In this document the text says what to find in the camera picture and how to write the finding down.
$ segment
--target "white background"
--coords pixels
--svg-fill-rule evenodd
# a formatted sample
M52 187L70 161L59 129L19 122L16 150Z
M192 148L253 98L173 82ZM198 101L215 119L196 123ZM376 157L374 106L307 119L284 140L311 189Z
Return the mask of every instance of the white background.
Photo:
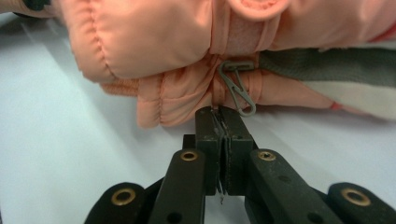
M312 187L361 185L396 207L396 123L263 107L245 123ZM82 223L106 189L165 175L190 121L137 128L135 99L83 78L54 20L0 15L0 210L4 223ZM206 198L205 223L248 223L243 198Z

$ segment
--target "zipper tab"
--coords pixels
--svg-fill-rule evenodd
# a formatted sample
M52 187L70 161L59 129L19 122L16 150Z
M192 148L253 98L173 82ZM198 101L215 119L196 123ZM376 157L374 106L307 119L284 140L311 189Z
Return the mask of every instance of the zipper tab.
M239 71L249 71L254 69L254 63L252 61L245 61L245 62L230 62L225 61L219 66L219 73L221 78L224 80L225 84L227 85L228 89L230 90L231 96L233 97L233 102L235 103L235 107L238 110L239 114L242 117L249 117L256 113L256 104L254 104L253 100L248 95L248 92L245 90L244 84L239 76ZM238 85L233 83L233 80L225 75L224 71L226 72L233 72L238 80ZM236 99L235 93L240 95L242 99L244 99L248 105L250 105L250 111L245 112L241 105L239 104L238 100Z

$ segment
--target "zipper pull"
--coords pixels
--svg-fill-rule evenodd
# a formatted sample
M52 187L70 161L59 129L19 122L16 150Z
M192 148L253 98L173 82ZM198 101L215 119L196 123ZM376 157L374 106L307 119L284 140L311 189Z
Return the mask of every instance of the zipper pull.
M239 76L239 71L250 71L254 69L254 63L252 61L245 62L230 62L225 61L219 66L219 73L221 78L224 80L227 88L230 90L231 96L233 97L233 102L235 103L235 107L238 110L239 114L242 117L249 117L256 113L256 104L254 104L253 100L248 95L248 92L245 90L244 84L242 83L241 77ZM238 85L233 83L233 80L225 75L226 72L233 72L238 80ZM250 105L250 111L243 111L241 105L236 99L235 93L238 93L242 99L244 99L248 105Z

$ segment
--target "gray fabric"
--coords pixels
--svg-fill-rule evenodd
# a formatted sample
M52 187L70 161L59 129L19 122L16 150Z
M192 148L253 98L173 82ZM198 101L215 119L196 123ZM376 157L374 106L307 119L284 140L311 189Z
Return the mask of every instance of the gray fabric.
M345 81L396 88L396 50L263 51L260 68L301 81Z

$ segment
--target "pink jacket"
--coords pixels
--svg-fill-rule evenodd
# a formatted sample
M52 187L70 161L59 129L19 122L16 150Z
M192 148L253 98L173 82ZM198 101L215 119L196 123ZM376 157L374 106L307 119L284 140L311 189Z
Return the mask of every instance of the pink jacket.
M178 125L207 105L234 107L217 70L225 60L250 59L257 66L258 52L266 49L348 48L396 39L395 0L62 0L57 5L84 76L106 92L136 96L138 124L145 128ZM339 90L321 91L266 70L246 71L241 78L258 105L344 108L396 119L395 106L372 109L337 95Z

